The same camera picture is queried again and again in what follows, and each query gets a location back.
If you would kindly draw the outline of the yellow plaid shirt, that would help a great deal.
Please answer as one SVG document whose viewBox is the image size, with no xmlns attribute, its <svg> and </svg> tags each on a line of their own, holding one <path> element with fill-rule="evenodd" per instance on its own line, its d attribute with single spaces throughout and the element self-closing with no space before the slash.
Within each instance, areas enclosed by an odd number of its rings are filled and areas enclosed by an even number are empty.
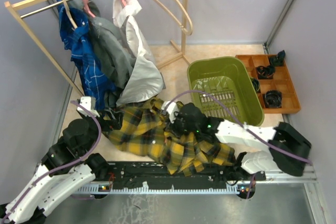
<svg viewBox="0 0 336 224">
<path fill-rule="evenodd" d="M 211 143 L 194 133 L 174 136 L 166 128 L 163 104 L 163 100 L 152 98 L 115 109 L 114 113 L 121 115 L 121 127 L 104 130 L 104 136 L 120 151 L 148 156 L 163 164 L 171 175 L 191 176 L 203 171 L 207 164 L 234 165 L 235 151 L 224 143 Z"/>
</svg>

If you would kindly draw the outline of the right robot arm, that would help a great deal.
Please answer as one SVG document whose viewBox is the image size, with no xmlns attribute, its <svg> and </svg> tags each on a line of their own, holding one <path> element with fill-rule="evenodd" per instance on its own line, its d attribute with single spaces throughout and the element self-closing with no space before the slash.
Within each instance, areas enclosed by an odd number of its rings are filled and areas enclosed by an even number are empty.
<svg viewBox="0 0 336 224">
<path fill-rule="evenodd" d="M 281 170 L 285 174 L 301 177 L 311 143 L 292 125 L 280 122 L 275 127 L 258 127 L 244 123 L 206 116 L 193 103 L 179 107 L 176 102 L 164 102 L 164 113 L 169 126 L 180 137 L 194 133 L 197 140 L 211 144 L 238 144 L 253 148 L 253 152 L 240 154 L 235 175 L 242 180 L 252 174 Z"/>
</svg>

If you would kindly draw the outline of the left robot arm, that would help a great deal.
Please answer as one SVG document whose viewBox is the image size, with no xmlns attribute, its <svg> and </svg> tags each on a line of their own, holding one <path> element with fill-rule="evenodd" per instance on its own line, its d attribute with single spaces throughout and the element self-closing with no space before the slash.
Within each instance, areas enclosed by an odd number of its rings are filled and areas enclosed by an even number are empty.
<svg viewBox="0 0 336 224">
<path fill-rule="evenodd" d="M 99 190 L 110 191 L 115 180 L 112 166 L 93 149 L 102 132 L 119 130 L 121 124 L 122 115 L 113 112 L 70 122 L 22 192 L 1 205 L 1 223 L 44 223 L 64 200 L 93 181 L 108 181 Z"/>
</svg>

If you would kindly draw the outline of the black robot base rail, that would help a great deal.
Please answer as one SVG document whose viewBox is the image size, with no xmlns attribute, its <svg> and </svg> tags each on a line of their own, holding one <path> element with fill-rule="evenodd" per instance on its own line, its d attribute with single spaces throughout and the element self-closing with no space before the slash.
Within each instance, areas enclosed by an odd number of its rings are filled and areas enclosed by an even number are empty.
<svg viewBox="0 0 336 224">
<path fill-rule="evenodd" d="M 107 195 L 136 194 L 233 194 L 252 197 L 248 187 L 252 175 L 239 168 L 206 165 L 191 176 L 171 175 L 165 166 L 155 162 L 111 162 L 104 178 L 78 189 L 77 194 L 92 195 L 96 199 Z"/>
</svg>

